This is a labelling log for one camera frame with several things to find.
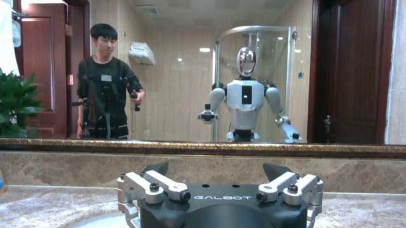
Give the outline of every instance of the sink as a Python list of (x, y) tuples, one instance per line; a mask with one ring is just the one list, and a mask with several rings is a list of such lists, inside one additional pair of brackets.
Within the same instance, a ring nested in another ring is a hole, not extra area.
[[(136, 226), (140, 228), (140, 221), (136, 220)], [(92, 217), (69, 228), (128, 228), (125, 215), (121, 212)]]

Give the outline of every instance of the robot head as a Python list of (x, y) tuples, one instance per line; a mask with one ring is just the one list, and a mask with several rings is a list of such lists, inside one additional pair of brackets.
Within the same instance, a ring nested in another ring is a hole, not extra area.
[(256, 54), (252, 49), (243, 47), (236, 55), (236, 66), (241, 77), (251, 77), (256, 65)]

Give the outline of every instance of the white robot body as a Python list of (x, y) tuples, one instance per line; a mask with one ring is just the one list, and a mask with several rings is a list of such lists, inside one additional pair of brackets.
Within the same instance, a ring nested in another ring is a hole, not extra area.
[(303, 139), (287, 116), (282, 116), (280, 94), (274, 85), (263, 84), (251, 79), (255, 65), (256, 54), (248, 47), (243, 47), (236, 55), (237, 71), (240, 78), (233, 79), (224, 88), (220, 83), (213, 85), (209, 93), (209, 104), (204, 105), (204, 111), (197, 118), (204, 123), (211, 124), (217, 119), (217, 106), (224, 100), (231, 115), (232, 132), (225, 137), (231, 141), (248, 142), (259, 139), (255, 132), (256, 118), (263, 106), (264, 98), (275, 115), (275, 124), (282, 131), (286, 143), (300, 142)]
[(236, 130), (252, 130), (264, 102), (264, 86), (255, 80), (237, 80), (227, 84), (225, 105), (229, 110), (231, 127)]

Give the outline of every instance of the black t-shirt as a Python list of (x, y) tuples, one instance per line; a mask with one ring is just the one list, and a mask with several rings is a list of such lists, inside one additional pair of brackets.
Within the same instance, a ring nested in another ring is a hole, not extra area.
[(127, 125), (125, 92), (143, 89), (139, 78), (129, 66), (115, 57), (105, 64), (95, 62), (92, 57), (79, 64), (77, 96), (88, 97), (88, 123), (91, 126), (105, 127), (104, 114), (111, 115), (111, 123)]

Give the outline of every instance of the ceiling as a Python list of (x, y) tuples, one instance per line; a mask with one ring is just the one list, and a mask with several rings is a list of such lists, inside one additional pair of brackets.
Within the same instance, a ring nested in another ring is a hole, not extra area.
[(292, 0), (129, 0), (145, 24), (235, 27), (272, 25)]

